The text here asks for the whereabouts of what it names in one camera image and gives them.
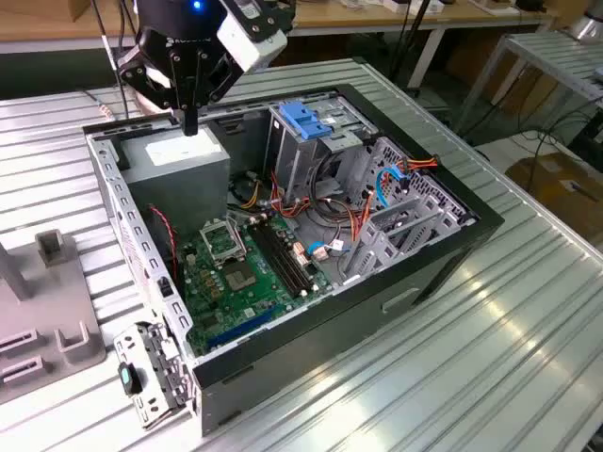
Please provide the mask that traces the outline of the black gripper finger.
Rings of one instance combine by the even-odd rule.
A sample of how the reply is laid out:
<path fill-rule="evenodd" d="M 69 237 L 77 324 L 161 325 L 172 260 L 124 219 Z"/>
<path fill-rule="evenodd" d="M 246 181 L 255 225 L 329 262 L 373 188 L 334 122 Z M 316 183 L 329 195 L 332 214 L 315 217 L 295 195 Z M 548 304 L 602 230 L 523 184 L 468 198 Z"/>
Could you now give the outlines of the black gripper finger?
<path fill-rule="evenodd" d="M 206 52 L 197 52 L 197 66 L 190 109 L 190 134 L 198 133 L 199 112 L 208 104 L 220 100 L 227 89 L 236 81 L 236 63 L 226 53 L 212 57 Z"/>
<path fill-rule="evenodd" d="M 118 59 L 120 80 L 162 109 L 171 109 L 183 134 L 191 135 L 191 91 L 180 73 L 182 59 L 172 51 L 134 46 Z"/>

